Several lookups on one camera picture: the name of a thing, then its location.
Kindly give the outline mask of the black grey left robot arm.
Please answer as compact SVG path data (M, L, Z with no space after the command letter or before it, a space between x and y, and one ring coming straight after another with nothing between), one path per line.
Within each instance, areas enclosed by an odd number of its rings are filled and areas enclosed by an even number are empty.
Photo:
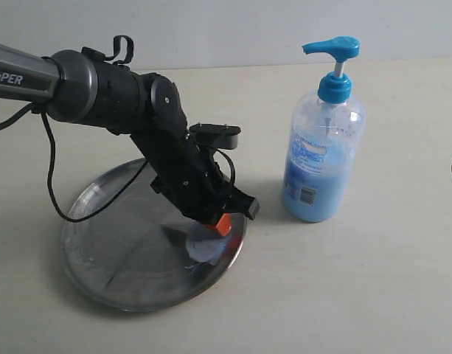
M0 123L0 131L27 113L127 134L155 171L154 192L183 216L226 235L231 216L254 219L260 205L235 185L236 174L221 172L214 159L237 147L240 128L188 125L174 82L130 70L133 40L113 39L112 55L85 47L37 57L0 44L0 98L24 107Z

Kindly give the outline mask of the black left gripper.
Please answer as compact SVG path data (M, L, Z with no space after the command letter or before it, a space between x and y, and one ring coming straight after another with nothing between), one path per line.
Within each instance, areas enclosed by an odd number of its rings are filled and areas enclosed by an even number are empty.
M135 146L154 169L151 183L183 216L202 223L208 230L227 236L232 230L228 213L256 218L258 200L235 186L236 172L229 156L230 176L226 177L214 160L219 149L203 145L190 135L190 128L181 131L158 129L131 134Z

